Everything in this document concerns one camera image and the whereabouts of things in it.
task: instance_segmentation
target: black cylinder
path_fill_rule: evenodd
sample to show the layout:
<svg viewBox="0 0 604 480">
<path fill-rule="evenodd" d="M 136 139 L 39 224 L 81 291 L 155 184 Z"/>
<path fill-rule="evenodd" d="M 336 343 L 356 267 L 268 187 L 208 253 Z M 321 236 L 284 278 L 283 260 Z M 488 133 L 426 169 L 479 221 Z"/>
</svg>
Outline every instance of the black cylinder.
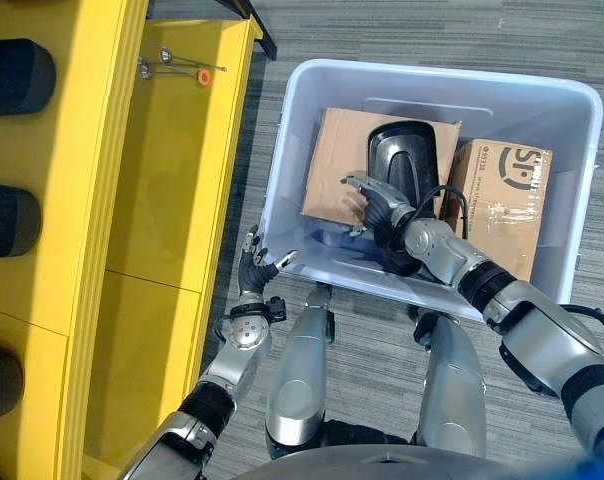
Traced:
<svg viewBox="0 0 604 480">
<path fill-rule="evenodd" d="M 21 188 L 0 185 L 0 257 L 23 255 L 40 233 L 40 206 Z"/>
<path fill-rule="evenodd" d="M 200 382 L 184 399 L 178 409 L 197 418 L 219 437 L 235 410 L 231 396 L 219 385 Z"/>
<path fill-rule="evenodd" d="M 482 313 L 491 299 L 514 281 L 513 275 L 491 260 L 487 260 L 462 277 L 458 292 Z"/>
</svg>

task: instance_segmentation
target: black joint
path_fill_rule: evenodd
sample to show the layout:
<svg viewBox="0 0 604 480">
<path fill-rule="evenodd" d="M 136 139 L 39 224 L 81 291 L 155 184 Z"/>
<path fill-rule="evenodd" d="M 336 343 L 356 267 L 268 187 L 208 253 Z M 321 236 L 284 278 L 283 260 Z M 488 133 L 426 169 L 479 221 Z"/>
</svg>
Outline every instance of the black joint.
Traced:
<svg viewBox="0 0 604 480">
<path fill-rule="evenodd" d="M 413 340 L 426 348 L 431 348 L 431 333 L 438 323 L 437 312 L 427 312 L 419 319 L 413 331 Z"/>
<path fill-rule="evenodd" d="M 267 314 L 267 321 L 269 323 L 283 322 L 286 320 L 286 302 L 280 297 L 271 297 L 267 302 L 269 312 Z"/>
<path fill-rule="evenodd" d="M 219 437 L 229 423 L 235 403 L 229 393 L 211 382 L 198 383 L 178 409 L 197 418 Z"/>
<path fill-rule="evenodd" d="M 564 383 L 560 397 L 569 421 L 573 415 L 573 407 L 580 397 L 600 385 L 604 385 L 604 364 L 584 367 Z"/>
<path fill-rule="evenodd" d="M 266 303 L 247 303 L 233 307 L 229 313 L 231 320 L 239 317 L 250 317 L 261 315 L 271 323 L 286 320 L 286 302 L 280 297 L 271 297 Z"/>
<path fill-rule="evenodd" d="M 468 272 L 458 286 L 458 292 L 480 313 L 504 287 L 516 279 L 491 260 Z"/>
</svg>

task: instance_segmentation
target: metal hook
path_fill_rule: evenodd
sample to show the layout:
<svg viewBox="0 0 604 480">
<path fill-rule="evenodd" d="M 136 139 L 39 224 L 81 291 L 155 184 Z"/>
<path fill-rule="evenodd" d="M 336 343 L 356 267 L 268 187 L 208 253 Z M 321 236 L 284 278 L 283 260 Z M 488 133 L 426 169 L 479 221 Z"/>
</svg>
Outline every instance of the metal hook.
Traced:
<svg viewBox="0 0 604 480">
<path fill-rule="evenodd" d="M 173 59 L 181 60 L 182 62 L 187 63 L 188 65 L 193 65 L 196 67 L 208 67 L 213 68 L 215 70 L 220 70 L 222 72 L 226 72 L 226 67 L 221 67 L 219 65 L 213 65 L 210 63 L 198 62 L 196 60 L 192 60 L 190 58 L 178 57 L 177 55 L 173 55 L 169 47 L 160 48 L 160 62 L 164 65 L 171 64 Z"/>
</svg>

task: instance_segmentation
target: printed logo on box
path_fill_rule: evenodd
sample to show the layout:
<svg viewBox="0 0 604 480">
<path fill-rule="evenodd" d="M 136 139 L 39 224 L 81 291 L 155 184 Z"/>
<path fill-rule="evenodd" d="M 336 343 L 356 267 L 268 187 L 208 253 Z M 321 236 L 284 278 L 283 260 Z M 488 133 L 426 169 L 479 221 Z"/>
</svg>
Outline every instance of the printed logo on box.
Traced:
<svg viewBox="0 0 604 480">
<path fill-rule="evenodd" d="M 536 190 L 538 188 L 542 171 L 541 152 L 521 148 L 513 151 L 511 147 L 504 147 L 498 165 L 500 177 L 507 185 L 518 190 Z"/>
</svg>

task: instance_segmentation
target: yellow panel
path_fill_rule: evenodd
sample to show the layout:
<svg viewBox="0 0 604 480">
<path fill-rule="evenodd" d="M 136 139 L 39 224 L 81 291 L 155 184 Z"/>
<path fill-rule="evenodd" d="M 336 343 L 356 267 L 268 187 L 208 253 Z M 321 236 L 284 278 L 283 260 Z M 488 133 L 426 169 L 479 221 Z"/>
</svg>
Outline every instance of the yellow panel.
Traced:
<svg viewBox="0 0 604 480">
<path fill-rule="evenodd" d="M 0 476 L 54 478 L 67 338 L 0 313 L 0 346 L 25 377 L 21 402 L 0 417 Z"/>
<path fill-rule="evenodd" d="M 122 468 L 180 406 L 198 302 L 194 292 L 106 272 L 84 443 L 91 478 L 108 476 L 104 465 Z"/>
<path fill-rule="evenodd" d="M 0 311 L 64 334 L 124 3 L 0 2 L 0 38 L 38 42 L 51 52 L 57 70 L 53 98 L 42 112 L 0 117 L 0 183 L 34 192 L 44 222 L 32 252 L 0 259 Z"/>
<path fill-rule="evenodd" d="M 147 24 L 141 55 L 149 61 L 167 46 L 227 71 L 214 72 L 209 87 L 183 77 L 136 79 L 110 270 L 203 291 L 215 271 L 255 34 L 243 20 Z"/>
</svg>

